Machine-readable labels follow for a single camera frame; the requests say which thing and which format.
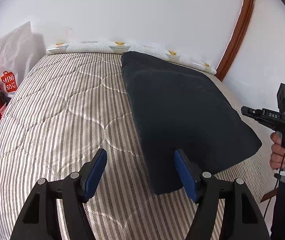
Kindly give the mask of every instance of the cable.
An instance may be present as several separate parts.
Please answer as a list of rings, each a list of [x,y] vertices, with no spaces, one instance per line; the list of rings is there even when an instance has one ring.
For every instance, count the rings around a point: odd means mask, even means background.
[[[277,185],[278,185],[278,182],[279,182],[280,170],[281,170],[282,165],[284,164],[284,158],[285,158],[285,152],[284,152],[284,156],[283,156],[282,161],[281,161],[281,165],[280,165],[280,169],[279,169],[279,173],[278,173],[279,176],[278,176],[278,178],[277,178],[277,182],[276,182],[276,185],[275,185],[274,190],[277,188]],[[268,204],[267,204],[267,206],[266,206],[265,213],[264,213],[264,215],[263,215],[263,219],[265,219],[265,217],[266,217],[267,210],[268,210],[268,207],[269,207],[269,204],[270,204],[271,199],[272,199],[272,197],[271,197],[271,198],[269,199],[269,201],[268,201]]]

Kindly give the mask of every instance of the metal screw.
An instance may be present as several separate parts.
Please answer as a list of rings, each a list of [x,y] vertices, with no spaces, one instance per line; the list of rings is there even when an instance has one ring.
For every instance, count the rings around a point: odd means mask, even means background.
[[[211,173],[205,171],[205,172],[203,172],[203,177],[209,179],[209,178],[211,178]]]
[[[76,179],[76,178],[79,177],[79,173],[78,173],[78,172],[73,172],[73,173],[70,174],[70,177],[71,177],[72,179]]]
[[[236,182],[237,182],[238,184],[244,184],[244,180],[241,179],[241,178],[237,178],[237,179],[236,179]]]
[[[46,180],[44,179],[44,178],[41,178],[41,179],[39,179],[38,181],[37,181],[37,183],[39,184],[39,185],[42,185],[42,184],[44,184],[46,182]]]

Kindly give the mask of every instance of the striped mattress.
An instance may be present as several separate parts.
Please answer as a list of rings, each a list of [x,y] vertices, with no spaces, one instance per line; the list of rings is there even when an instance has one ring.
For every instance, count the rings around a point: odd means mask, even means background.
[[[226,86],[205,74],[240,113],[240,103]],[[216,176],[243,178],[259,201],[272,177],[270,145],[255,122],[241,118],[263,146]],[[108,163],[95,196],[84,205],[96,239],[184,239],[197,205],[184,189],[158,196],[151,191],[122,80],[121,55],[70,53],[44,56],[1,119],[0,240],[10,239],[39,178],[63,179],[79,171],[99,148],[107,151]],[[220,200],[212,239],[219,238],[223,206]],[[62,200],[57,201],[57,208],[62,239],[69,239]]]

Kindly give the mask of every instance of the human hand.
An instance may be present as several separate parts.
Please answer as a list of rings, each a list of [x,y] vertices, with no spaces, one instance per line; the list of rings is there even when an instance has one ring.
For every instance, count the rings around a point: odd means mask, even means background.
[[[281,161],[285,153],[285,149],[281,147],[281,139],[280,137],[274,132],[270,135],[270,139],[274,142],[271,147],[271,156],[270,156],[270,167],[272,169],[280,169]]]

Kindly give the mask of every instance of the white plastic bag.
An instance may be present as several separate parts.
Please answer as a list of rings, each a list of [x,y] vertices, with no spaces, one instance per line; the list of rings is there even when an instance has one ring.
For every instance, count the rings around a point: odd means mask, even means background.
[[[22,80],[43,56],[35,44],[30,22],[0,38],[0,87],[13,97]]]

